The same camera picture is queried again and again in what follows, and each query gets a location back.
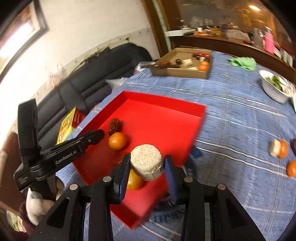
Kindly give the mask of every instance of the blue fabric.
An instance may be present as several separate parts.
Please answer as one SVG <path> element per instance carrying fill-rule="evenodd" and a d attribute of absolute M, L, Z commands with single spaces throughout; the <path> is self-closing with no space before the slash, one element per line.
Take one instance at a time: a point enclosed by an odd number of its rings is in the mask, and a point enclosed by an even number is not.
<path fill-rule="evenodd" d="M 266 95 L 257 72 L 233 67 L 227 61 L 229 58 L 232 57 L 213 52 L 208 80 L 154 77 L 148 69 L 134 75 L 97 105 L 69 138 L 76 137 L 123 90 L 206 105 L 203 125 L 194 142 L 203 153 L 194 160 L 197 180 L 207 185 L 224 183 L 265 239 L 275 241 L 296 210 L 296 179 L 289 178 L 285 170 L 288 161 L 295 156 L 289 149 L 284 159 L 271 157 L 268 145 L 274 138 L 289 143 L 296 137 L 293 126 L 296 115 L 290 103 L 279 104 Z M 256 69 L 266 68 L 257 65 Z M 66 185 L 83 184 L 72 164 L 57 175 Z M 112 225 L 114 240 L 180 240 L 182 220 L 162 224 L 149 220 L 137 229 L 129 230 L 112 216 Z"/>

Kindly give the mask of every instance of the black leather sofa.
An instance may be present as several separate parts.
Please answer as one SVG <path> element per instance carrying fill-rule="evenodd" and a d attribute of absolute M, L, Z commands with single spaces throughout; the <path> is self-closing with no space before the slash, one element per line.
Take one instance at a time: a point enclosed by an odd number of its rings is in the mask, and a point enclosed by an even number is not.
<path fill-rule="evenodd" d="M 52 90 L 37 106 L 38 138 L 42 149 L 56 144 L 64 117 L 76 106 L 87 114 L 111 93 L 106 79 L 131 77 L 141 61 L 151 61 L 148 51 L 132 43 L 105 49 Z"/>

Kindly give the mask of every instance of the metal pin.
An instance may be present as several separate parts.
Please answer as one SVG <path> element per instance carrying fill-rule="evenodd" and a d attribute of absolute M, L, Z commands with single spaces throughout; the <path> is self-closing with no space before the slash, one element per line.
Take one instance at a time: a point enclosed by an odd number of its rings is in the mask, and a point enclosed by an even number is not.
<path fill-rule="evenodd" d="M 78 185 L 77 184 L 72 184 L 71 186 L 70 186 L 70 190 L 76 190 L 78 188 Z"/>
<path fill-rule="evenodd" d="M 226 189 L 226 186 L 224 184 L 218 184 L 218 188 L 220 190 L 225 190 Z"/>
<path fill-rule="evenodd" d="M 191 182 L 193 182 L 193 179 L 192 179 L 192 177 L 185 177 L 184 181 L 187 183 L 191 183 Z"/>
<path fill-rule="evenodd" d="M 109 181 L 111 181 L 112 180 L 112 178 L 111 177 L 109 177 L 109 176 L 105 176 L 104 178 L 103 178 L 103 181 L 104 182 L 109 182 Z"/>

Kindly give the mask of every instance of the white wall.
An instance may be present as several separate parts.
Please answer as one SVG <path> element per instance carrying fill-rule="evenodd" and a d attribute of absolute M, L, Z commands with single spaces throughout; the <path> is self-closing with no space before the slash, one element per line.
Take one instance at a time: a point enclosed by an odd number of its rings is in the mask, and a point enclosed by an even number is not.
<path fill-rule="evenodd" d="M 31 45 L 0 83 L 0 147 L 17 117 L 19 103 L 30 99 L 56 71 L 110 39 L 150 28 L 141 0 L 40 0 L 49 31 Z M 151 34 L 136 44 L 159 58 Z"/>

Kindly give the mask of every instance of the pink bottle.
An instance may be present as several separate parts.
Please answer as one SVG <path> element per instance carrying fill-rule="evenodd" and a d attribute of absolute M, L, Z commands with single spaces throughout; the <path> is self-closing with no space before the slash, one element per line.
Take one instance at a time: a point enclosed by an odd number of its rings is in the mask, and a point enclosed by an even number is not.
<path fill-rule="evenodd" d="M 265 26 L 266 31 L 264 32 L 264 40 L 265 40 L 265 51 L 271 54 L 274 54 L 274 36 L 272 35 L 272 31 L 269 27 Z"/>

